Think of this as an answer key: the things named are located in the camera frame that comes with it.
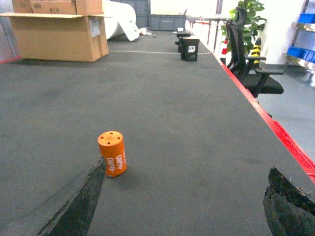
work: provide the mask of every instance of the cardboard box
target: cardboard box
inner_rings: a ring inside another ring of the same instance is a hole
[[[78,15],[101,15],[103,11],[102,0],[76,0]]]
[[[33,13],[77,14],[75,0],[31,0]]]
[[[102,17],[4,14],[24,59],[95,61],[108,54]]]
[[[32,13],[31,0],[12,0],[12,5],[16,13]]]

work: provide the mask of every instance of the floor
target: floor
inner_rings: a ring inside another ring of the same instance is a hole
[[[284,93],[260,94],[258,101],[315,162],[315,79],[309,72],[292,71],[273,78]]]

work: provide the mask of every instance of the yellow black striped post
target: yellow black striped post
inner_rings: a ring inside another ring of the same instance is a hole
[[[258,38],[255,42],[254,48],[252,49],[251,57],[260,57],[261,52],[261,38]],[[252,65],[252,68],[258,68],[259,67],[259,60],[254,61],[254,65]]]

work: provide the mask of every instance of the black bin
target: black bin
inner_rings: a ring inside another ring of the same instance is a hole
[[[196,36],[183,37],[183,48],[181,51],[181,59],[185,61],[197,61],[198,46],[200,39]]]
[[[176,36],[178,38],[178,42],[175,42],[175,44],[178,45],[178,52],[180,53],[183,48],[183,37],[190,37],[191,36],[191,31],[178,31],[176,33]]]

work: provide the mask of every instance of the red white traffic cone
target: red white traffic cone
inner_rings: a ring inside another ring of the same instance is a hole
[[[227,39],[221,44],[222,52],[220,56],[220,60],[226,64],[226,52],[227,52]]]

